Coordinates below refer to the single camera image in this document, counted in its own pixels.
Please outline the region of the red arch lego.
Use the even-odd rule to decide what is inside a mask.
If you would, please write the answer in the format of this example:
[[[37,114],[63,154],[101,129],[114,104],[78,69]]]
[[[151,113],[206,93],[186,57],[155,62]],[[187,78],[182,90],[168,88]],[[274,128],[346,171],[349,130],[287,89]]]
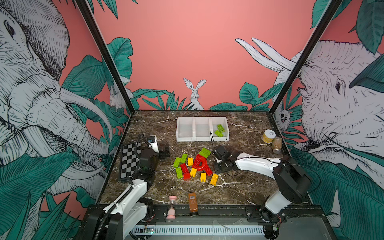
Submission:
[[[200,154],[197,154],[193,168],[196,169],[197,171],[203,171],[207,165],[207,158],[201,156]]]

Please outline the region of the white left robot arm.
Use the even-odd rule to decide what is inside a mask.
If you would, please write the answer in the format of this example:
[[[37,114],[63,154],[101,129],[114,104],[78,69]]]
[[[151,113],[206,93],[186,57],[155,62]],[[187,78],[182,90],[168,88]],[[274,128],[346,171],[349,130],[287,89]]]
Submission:
[[[140,221],[149,221],[153,202],[143,196],[155,180],[159,160],[169,155],[169,149],[159,150],[156,136],[123,146],[120,179],[129,186],[111,204],[90,212],[79,238],[124,240]]]

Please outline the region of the red lego brick long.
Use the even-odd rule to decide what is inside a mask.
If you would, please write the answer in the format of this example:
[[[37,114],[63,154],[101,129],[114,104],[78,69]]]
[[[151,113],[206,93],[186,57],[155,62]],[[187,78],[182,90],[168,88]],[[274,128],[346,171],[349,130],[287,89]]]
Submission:
[[[209,167],[209,165],[206,165],[204,167],[204,171],[207,174],[207,176],[212,176],[213,175],[213,172],[212,172],[211,168]]]

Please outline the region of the yellow lego long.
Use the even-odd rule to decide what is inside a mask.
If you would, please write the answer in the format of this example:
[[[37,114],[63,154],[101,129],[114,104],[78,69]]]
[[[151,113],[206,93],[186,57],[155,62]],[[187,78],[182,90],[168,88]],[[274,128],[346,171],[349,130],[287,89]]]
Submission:
[[[218,182],[218,179],[219,179],[219,175],[213,174],[212,178],[211,178],[211,181],[210,181],[210,184],[213,185],[213,186],[216,186],[217,182]]]

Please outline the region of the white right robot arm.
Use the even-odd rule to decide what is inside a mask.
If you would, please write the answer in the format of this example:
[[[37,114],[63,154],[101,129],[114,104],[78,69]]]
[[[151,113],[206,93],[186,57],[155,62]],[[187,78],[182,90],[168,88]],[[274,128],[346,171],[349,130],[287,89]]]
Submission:
[[[230,153],[219,145],[213,150],[216,158],[215,171],[227,173],[232,170],[254,172],[275,180],[278,190],[262,205],[263,218],[270,221],[290,204],[301,204],[312,185],[312,178],[290,156],[264,158],[234,151]]]

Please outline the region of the yellow lego small bottom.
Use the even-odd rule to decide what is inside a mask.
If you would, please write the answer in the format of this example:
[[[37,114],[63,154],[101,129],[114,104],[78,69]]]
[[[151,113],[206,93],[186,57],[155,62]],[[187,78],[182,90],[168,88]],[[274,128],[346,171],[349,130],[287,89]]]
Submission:
[[[207,174],[206,173],[201,173],[200,175],[200,181],[202,183],[205,183],[207,181]]]

